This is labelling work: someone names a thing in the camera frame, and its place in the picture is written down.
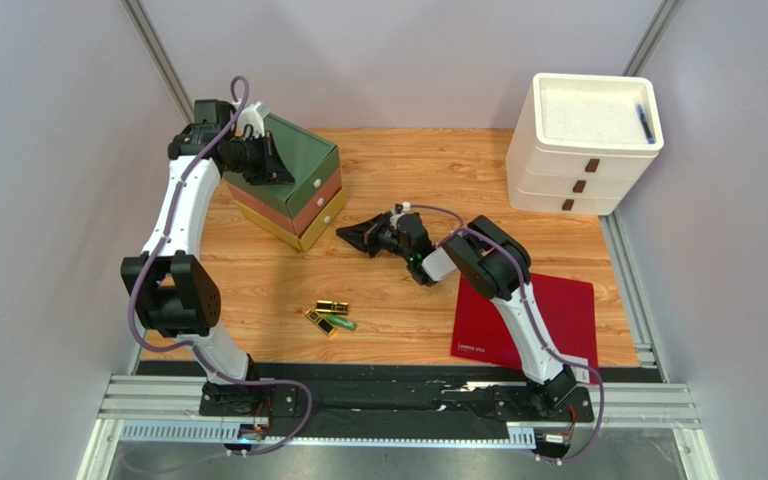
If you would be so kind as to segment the yellow bottom drawer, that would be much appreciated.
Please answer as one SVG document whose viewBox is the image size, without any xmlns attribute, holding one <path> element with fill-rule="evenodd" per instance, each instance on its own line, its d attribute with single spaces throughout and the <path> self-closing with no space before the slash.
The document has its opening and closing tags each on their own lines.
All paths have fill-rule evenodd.
<svg viewBox="0 0 768 480">
<path fill-rule="evenodd" d="M 307 252 L 332 224 L 336 215 L 345 207 L 348 197 L 348 190 L 346 188 L 338 190 L 333 198 L 323 205 L 319 210 L 319 213 L 311 220 L 306 229 L 298 235 L 284 229 L 277 223 L 267 219 L 261 213 L 256 212 L 254 209 L 241 202 L 236 202 L 236 205 L 242 212 L 242 215 L 254 225 L 257 225 L 266 232 L 274 235 L 296 250 Z"/>
</svg>

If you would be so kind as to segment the green top drawer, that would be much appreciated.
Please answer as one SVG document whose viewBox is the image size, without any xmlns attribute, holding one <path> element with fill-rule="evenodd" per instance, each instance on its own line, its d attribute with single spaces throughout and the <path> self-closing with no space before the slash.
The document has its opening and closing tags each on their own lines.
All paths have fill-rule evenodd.
<svg viewBox="0 0 768 480">
<path fill-rule="evenodd" d="M 292 185 L 251 186 L 240 173 L 227 172 L 223 178 L 229 186 L 262 201 L 288 217 L 296 216 L 324 187 L 340 167 L 338 146 L 274 113 L 264 119 L 272 133 L 277 153 L 294 177 Z"/>
</svg>

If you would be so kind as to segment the pink drawer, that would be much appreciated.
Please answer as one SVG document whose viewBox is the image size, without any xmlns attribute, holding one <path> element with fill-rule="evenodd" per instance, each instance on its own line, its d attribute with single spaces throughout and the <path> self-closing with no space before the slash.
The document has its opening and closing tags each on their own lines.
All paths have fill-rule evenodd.
<svg viewBox="0 0 768 480">
<path fill-rule="evenodd" d="M 327 180 L 318 179 L 318 182 L 320 186 L 312 194 L 301 195 L 304 204 L 299 213 L 293 217 L 288 216 L 285 210 L 276 210 L 266 205 L 263 201 L 236 186 L 227 184 L 227 187 L 233 199 L 242 206 L 260 214 L 277 227 L 300 237 L 342 187 L 342 170 L 337 168 Z"/>
</svg>

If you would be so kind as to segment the gold rectangular case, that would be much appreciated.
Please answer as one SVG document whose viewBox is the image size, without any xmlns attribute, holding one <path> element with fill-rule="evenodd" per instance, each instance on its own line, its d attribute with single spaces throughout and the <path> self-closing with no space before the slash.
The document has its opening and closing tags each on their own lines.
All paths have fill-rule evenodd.
<svg viewBox="0 0 768 480">
<path fill-rule="evenodd" d="M 327 337 L 332 337 L 336 333 L 336 327 L 332 325 L 325 315 L 315 309 L 308 309 L 305 317 Z"/>
<path fill-rule="evenodd" d="M 318 300 L 315 304 L 314 310 L 322 314 L 343 315 L 349 313 L 350 304 L 348 302 Z"/>
</svg>

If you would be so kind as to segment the green lipstick tube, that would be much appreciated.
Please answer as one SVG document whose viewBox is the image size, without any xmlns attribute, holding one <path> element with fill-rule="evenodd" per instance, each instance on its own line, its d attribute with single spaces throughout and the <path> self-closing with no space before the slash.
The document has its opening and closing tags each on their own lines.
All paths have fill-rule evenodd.
<svg viewBox="0 0 768 480">
<path fill-rule="evenodd" d="M 326 319 L 328 320 L 329 323 L 337 327 L 347 329 L 349 331 L 355 331 L 357 329 L 357 324 L 354 321 L 339 315 L 328 314 L 326 316 Z"/>
</svg>

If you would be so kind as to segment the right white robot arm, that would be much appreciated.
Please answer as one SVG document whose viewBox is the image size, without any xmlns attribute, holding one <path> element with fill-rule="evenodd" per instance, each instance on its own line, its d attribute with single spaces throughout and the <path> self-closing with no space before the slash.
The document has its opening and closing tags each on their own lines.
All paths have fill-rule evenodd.
<svg viewBox="0 0 768 480">
<path fill-rule="evenodd" d="M 435 244 L 416 212 L 380 213 L 336 230 L 354 249 L 373 258 L 385 251 L 401 257 L 420 285 L 461 274 L 491 301 L 511 336 L 520 369 L 531 382 L 529 401 L 538 411 L 561 407 L 577 387 L 572 366 L 558 353 L 537 306 L 525 248 L 484 215 Z"/>
</svg>

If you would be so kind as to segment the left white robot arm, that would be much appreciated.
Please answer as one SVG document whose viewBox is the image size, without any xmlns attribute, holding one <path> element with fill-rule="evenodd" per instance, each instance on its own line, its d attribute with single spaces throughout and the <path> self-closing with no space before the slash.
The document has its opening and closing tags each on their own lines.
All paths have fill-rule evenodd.
<svg viewBox="0 0 768 480">
<path fill-rule="evenodd" d="M 220 291 L 200 251 L 208 206 L 224 174 L 239 173 L 252 186 L 294 181 L 265 127 L 269 112 L 263 102 L 196 101 L 193 122 L 168 145 L 169 179 L 151 236 L 120 268 L 136 342 L 154 353 L 189 350 L 206 371 L 206 400 L 250 408 L 264 402 L 268 384 L 221 323 Z"/>
</svg>

